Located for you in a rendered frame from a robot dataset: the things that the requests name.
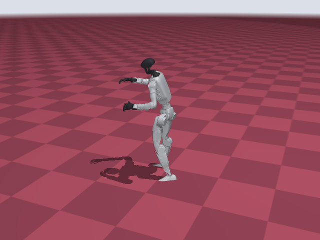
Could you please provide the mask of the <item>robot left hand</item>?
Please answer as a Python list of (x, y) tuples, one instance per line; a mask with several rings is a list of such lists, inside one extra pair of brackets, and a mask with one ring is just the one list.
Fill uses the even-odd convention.
[(130, 102), (128, 101), (128, 103), (125, 103), (125, 104), (124, 104), (124, 106), (123, 106), (123, 111), (125, 111), (125, 110), (130, 110), (130, 109), (132, 109), (132, 110), (137, 110), (136, 108), (133, 108), (133, 106), (134, 106), (134, 103), (132, 104), (132, 103), (130, 103)]

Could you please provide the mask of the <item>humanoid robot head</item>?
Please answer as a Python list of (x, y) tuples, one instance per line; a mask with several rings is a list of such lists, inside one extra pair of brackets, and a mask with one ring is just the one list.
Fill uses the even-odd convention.
[(155, 63), (155, 60), (152, 58), (147, 58), (141, 63), (141, 67), (144, 68), (146, 74), (148, 75), (151, 74), (151, 76), (153, 75), (153, 78), (158, 77), (160, 75), (159, 72), (156, 72), (155, 70), (150, 70), (150, 68), (154, 63)]

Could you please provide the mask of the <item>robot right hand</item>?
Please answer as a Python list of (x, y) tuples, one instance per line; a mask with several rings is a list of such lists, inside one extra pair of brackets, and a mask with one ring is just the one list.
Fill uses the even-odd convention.
[(121, 80), (119, 81), (119, 84), (120, 84), (122, 81), (124, 81), (124, 82), (125, 82), (125, 81), (131, 81), (131, 83), (132, 83), (132, 82), (136, 82), (137, 79), (136, 79), (136, 78), (133, 78), (133, 77), (132, 77), (132, 78), (121, 79)]

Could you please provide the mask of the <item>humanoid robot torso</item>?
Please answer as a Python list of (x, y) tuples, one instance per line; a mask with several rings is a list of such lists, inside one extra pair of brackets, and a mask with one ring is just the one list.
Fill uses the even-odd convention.
[(167, 81), (164, 75), (161, 72), (159, 76), (153, 77), (153, 75), (149, 79), (149, 83), (151, 81), (156, 81), (157, 90), (156, 90), (156, 100), (159, 104), (162, 104), (162, 109), (160, 109), (160, 115), (162, 113), (167, 115), (167, 120), (170, 120), (174, 116), (174, 109), (171, 107), (169, 101), (171, 100), (171, 92)]

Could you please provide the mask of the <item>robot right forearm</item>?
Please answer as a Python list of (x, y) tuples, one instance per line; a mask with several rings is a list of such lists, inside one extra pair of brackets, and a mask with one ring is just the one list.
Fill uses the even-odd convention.
[(133, 83), (138, 83), (138, 84), (144, 84), (144, 85), (148, 85), (149, 80), (150, 79), (143, 79), (143, 78), (136, 78), (134, 77), (134, 79), (137, 79), (137, 81), (133, 81)]

